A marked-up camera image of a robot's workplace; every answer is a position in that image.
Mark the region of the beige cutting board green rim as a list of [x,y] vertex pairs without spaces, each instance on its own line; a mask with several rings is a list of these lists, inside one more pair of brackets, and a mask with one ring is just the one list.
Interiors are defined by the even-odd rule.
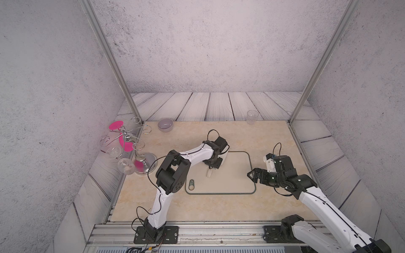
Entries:
[[252,170],[250,155],[229,152],[218,169],[199,163],[190,168],[185,183],[189,195],[252,195],[256,184],[247,176]]

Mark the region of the white cleaver knife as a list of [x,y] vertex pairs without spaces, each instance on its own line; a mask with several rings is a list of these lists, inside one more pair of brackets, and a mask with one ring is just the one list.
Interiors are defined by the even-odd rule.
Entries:
[[224,164],[224,162],[227,158],[227,155],[228,155],[228,153],[219,155],[218,159],[214,162],[214,166],[208,166],[208,170],[207,170],[207,174],[206,174],[207,178],[210,178],[211,175],[213,174],[213,171],[216,169],[219,169],[219,167]]

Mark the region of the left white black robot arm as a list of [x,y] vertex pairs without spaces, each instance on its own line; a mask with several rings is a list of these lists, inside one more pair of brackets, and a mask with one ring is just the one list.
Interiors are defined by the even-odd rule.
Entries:
[[157,194],[148,217],[143,222],[146,234],[154,241],[160,239],[167,222],[167,213],[175,193],[185,184],[192,166],[204,163],[210,169],[218,169],[223,163],[222,155],[229,149],[227,141],[218,137],[205,140],[189,151],[170,151],[156,172]]

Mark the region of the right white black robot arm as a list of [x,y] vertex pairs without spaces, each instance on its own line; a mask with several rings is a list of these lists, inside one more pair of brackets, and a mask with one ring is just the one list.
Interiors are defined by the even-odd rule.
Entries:
[[255,168],[247,173],[254,182],[287,191],[307,206],[333,235],[326,236],[299,215],[285,217],[278,231],[265,228],[267,242],[303,242],[318,253],[389,253],[390,246],[375,240],[347,218],[308,175],[298,175],[289,156],[264,156],[266,169]]

